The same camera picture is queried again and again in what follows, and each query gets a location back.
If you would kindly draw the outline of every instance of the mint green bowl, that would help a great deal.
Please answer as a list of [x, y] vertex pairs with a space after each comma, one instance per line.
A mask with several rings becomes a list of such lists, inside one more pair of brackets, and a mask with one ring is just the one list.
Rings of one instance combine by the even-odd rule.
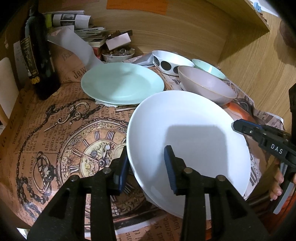
[[217, 69], [213, 65], [208, 64], [207, 62], [204, 62], [204, 61], [201, 61], [201, 60], [195, 59], [195, 58], [192, 60], [192, 62], [194, 63], [195, 68], [206, 71], [221, 80], [226, 78], [225, 74], [223, 74], [219, 69]]

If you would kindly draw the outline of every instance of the bottle label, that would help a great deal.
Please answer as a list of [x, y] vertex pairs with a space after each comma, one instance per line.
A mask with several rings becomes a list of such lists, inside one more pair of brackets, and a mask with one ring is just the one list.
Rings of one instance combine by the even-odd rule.
[[32, 51], [30, 36], [20, 41], [20, 46], [27, 65], [28, 76], [31, 79], [31, 83], [32, 84], [39, 83], [40, 77], [38, 76], [38, 70], [36, 68], [36, 62], [35, 62], [35, 58]]

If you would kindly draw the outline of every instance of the screw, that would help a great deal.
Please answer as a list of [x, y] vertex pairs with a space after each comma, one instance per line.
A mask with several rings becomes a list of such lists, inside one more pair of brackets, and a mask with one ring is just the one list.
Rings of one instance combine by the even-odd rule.
[[185, 167], [184, 172], [187, 174], [190, 174], [190, 173], [192, 173], [192, 169], [190, 167]]
[[218, 175], [218, 176], [217, 176], [217, 179], [218, 179], [219, 181], [221, 181], [221, 182], [224, 182], [224, 181], [226, 180], [226, 177], [223, 176], [223, 175]]
[[78, 178], [79, 178], [78, 175], [72, 175], [72, 176], [70, 176], [70, 180], [71, 180], [72, 182], [77, 181]]
[[110, 172], [111, 172], [111, 168], [104, 167], [104, 169], [103, 169], [103, 173], [108, 174], [108, 173], [110, 173]]

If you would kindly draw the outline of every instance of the white bowl with black dots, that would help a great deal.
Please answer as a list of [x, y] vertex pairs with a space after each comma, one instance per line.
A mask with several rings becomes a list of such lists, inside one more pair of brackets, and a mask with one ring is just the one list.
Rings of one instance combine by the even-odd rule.
[[154, 50], [152, 55], [155, 67], [165, 74], [179, 76], [178, 67], [180, 65], [194, 67], [194, 63], [191, 60], [175, 53]]

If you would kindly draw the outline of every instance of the printed clock face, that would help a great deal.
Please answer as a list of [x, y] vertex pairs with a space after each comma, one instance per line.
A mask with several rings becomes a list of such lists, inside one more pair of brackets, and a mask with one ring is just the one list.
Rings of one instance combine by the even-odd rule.
[[[81, 178], [96, 174], [111, 161], [120, 157], [126, 145], [127, 122], [99, 118], [75, 131], [65, 141], [57, 159], [59, 186], [71, 175]], [[119, 197], [111, 197], [113, 216], [126, 214], [139, 207], [145, 196], [132, 175], [127, 178], [125, 190]], [[90, 199], [86, 200], [86, 217], [90, 211]]]

